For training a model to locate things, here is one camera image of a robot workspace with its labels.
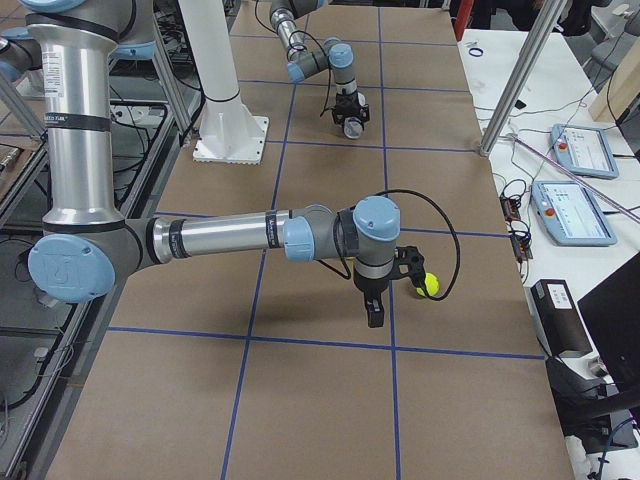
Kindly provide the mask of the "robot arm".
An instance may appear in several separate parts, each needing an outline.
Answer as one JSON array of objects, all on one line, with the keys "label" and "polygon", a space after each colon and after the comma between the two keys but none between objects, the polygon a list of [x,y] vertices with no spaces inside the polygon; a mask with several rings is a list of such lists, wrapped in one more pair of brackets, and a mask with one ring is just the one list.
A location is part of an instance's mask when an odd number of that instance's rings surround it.
[{"label": "robot arm", "polygon": [[[112,144],[110,63],[159,53],[153,1],[18,1],[29,11],[26,35],[41,52],[46,102],[50,207],[43,236],[29,250],[36,287],[61,302],[82,304],[117,283],[173,259],[283,249],[289,261],[339,259],[364,297],[370,328],[382,327],[383,292],[401,278],[400,210],[385,193],[333,212],[322,205],[204,220],[131,218],[123,211],[142,167],[117,194]],[[179,1],[198,72],[203,107],[194,160],[259,164],[269,119],[241,99],[224,1]],[[267,1],[268,21],[285,47],[288,75],[301,82],[328,70],[337,87],[333,121],[358,138],[369,105],[358,91],[351,46],[329,38],[309,51],[296,20],[327,1]]]},{"label": "robot arm", "polygon": [[358,90],[352,47],[337,37],[329,37],[316,50],[310,50],[305,40],[311,35],[295,23],[326,4],[326,1],[272,1],[269,21],[284,47],[290,79],[301,83],[325,70],[332,74],[336,86],[335,105],[324,106],[321,115],[330,111],[333,122],[342,128],[345,137],[359,139],[370,120],[370,111],[365,96]]}]

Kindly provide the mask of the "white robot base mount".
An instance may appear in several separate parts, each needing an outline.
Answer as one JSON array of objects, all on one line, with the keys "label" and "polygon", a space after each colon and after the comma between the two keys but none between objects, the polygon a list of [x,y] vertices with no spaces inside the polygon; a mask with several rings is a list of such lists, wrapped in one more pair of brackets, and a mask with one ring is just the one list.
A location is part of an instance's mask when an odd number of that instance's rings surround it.
[{"label": "white robot base mount", "polygon": [[198,162],[257,165],[269,119],[244,105],[221,1],[179,2],[205,105],[193,158]]}]

